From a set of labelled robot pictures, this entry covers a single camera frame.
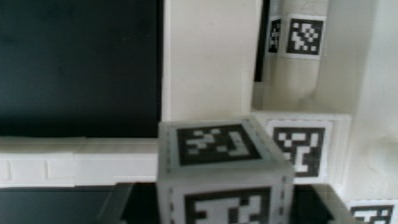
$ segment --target white box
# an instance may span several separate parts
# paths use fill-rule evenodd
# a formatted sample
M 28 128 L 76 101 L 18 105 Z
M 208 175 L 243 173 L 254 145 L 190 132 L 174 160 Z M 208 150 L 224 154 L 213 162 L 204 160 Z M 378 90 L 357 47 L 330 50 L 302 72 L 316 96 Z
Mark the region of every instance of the white box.
M 252 117 L 161 124 L 163 224 L 288 223 L 291 182 L 291 165 Z

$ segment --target white wall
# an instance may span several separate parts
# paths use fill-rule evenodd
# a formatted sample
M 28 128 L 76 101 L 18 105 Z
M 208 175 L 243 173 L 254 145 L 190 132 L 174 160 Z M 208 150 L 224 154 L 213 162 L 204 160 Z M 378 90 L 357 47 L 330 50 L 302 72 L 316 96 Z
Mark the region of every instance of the white wall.
M 330 1 L 314 99 L 353 114 L 346 200 L 398 198 L 396 12 L 396 0 Z M 384 138 L 394 142 L 385 157 Z

